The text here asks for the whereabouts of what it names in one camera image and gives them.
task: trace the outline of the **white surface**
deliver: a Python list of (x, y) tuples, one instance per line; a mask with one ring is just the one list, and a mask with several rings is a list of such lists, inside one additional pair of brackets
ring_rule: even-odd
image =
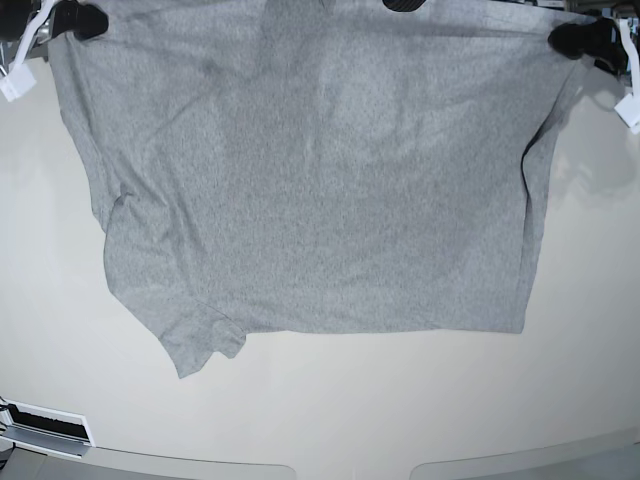
[(3, 396), (86, 415), (101, 447), (302, 480), (408, 479), (640, 425), (640, 138), (614, 79), (594, 71), (559, 141), (522, 335), (250, 335), (180, 381), (107, 291), (87, 179), (33, 69), (0, 102)]

